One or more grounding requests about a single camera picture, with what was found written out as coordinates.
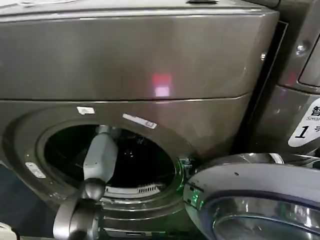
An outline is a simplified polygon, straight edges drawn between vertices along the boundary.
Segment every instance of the green light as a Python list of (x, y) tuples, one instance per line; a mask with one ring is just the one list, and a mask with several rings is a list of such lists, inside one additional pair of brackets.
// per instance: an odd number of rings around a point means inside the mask
[(198, 195), (193, 195), (192, 198), (193, 198), (194, 203), (196, 203), (198, 198), (199, 198), (199, 196)]

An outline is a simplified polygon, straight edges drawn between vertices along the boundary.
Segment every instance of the front-loading washing machine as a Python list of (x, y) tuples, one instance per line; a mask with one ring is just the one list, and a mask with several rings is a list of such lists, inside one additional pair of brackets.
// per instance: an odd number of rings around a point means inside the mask
[(100, 129), (118, 147), (110, 235), (187, 232), (189, 168), (227, 155), (278, 13), (240, 0), (0, 8), (0, 159), (53, 207)]

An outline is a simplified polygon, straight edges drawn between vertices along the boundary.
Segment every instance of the screw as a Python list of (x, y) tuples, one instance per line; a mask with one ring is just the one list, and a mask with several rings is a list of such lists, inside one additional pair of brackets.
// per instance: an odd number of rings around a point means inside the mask
[(261, 61), (264, 61), (266, 59), (267, 54), (263, 52), (260, 56)]
[(302, 41), (296, 46), (295, 54), (297, 56), (303, 56), (309, 50), (309, 43), (307, 41)]

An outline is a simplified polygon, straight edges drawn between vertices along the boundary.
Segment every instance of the gray metallic surface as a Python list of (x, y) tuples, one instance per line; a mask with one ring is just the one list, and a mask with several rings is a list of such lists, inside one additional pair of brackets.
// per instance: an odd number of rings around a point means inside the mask
[[(124, 128), (157, 143), (179, 166), (179, 158), (186, 156), (206, 161), (228, 153), (249, 99), (250, 95), (170, 101), (1, 101), (0, 158), (47, 203), (59, 204), (75, 189), (44, 159), (45, 143), (57, 131), (81, 124)], [(95, 114), (81, 115), (77, 106), (94, 107)], [(129, 121), (122, 117), (123, 113), (152, 121), (157, 127), (151, 129)], [(25, 162), (36, 163), (47, 177), (35, 178)], [(178, 191), (181, 183), (181, 176), (177, 175), (171, 186), (157, 197), (131, 204), (106, 202), (105, 226), (137, 231), (192, 229)]]
[(288, 140), (295, 131), (310, 104), (318, 99), (317, 94), (309, 94), (282, 86), (276, 86), (271, 96), (265, 99), (265, 108), (254, 130), (247, 137), (251, 152), (281, 152), (307, 154), (320, 146), (315, 139), (300, 147), (290, 147)]
[(302, 84), (320, 87), (320, 42), (318, 41), (313, 49), (312, 55), (307, 62), (304, 71), (299, 79)]
[[(156, 196), (129, 204), (103, 201), (104, 225), (192, 230), (179, 159), (205, 162), (229, 152), (278, 13), (238, 0), (201, 6), (83, 0), (5, 7), (0, 16), (0, 159), (42, 199), (58, 205), (75, 189), (46, 163), (48, 138), (83, 124), (132, 131), (163, 148), (177, 174)], [(80, 115), (78, 106), (93, 107), (95, 114)], [(35, 178), (25, 162), (37, 164), (46, 178)]]
[(72, 4), (45, 4), (36, 7), (22, 7), (19, 5), (11, 5), (0, 10), (0, 16), (15, 16), (24, 14), (38, 13), (58, 13), (63, 12), (85, 12), (90, 10), (143, 10), (144, 15), (149, 10), (188, 10), (188, 9), (223, 9), (223, 8), (239, 8), (239, 9), (261, 9), (260, 5), (252, 4), (246, 1), (223, 0), (218, 4), (188, 4), (185, 0), (79, 0)]
[(3, 22), (0, 99), (203, 99), (249, 93), (278, 13), (239, 5), (242, 13), (236, 14), (237, 8), (214, 6), (185, 16), (118, 11), (117, 17), (75, 13), (76, 19)]
[(301, 147), (289, 147), (288, 139), (320, 93), (316, 87), (319, 50), (314, 48), (320, 34), (320, 1), (282, 0), (275, 9), (280, 20), (288, 23), (287, 31), (262, 97), (254, 112), (248, 111), (253, 117), (239, 139), (247, 141), (247, 152), (307, 154), (320, 146), (319, 138)]
[(277, 153), (214, 159), (184, 188), (187, 212), (209, 239), (318, 239), (319, 161)]

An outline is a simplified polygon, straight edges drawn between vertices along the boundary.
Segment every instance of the washing machine drum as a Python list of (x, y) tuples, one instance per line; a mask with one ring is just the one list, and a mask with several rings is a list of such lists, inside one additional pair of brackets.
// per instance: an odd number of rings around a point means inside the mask
[[(46, 162), (65, 182), (76, 188), (84, 180), (84, 160), (98, 129), (97, 125), (64, 128), (52, 135), (44, 146)], [(108, 131), (117, 145), (118, 154), (105, 197), (149, 197), (172, 183), (176, 168), (161, 147), (129, 130), (110, 127)]]
[(203, 166), (183, 199), (210, 240), (320, 240), (320, 158), (240, 154)]

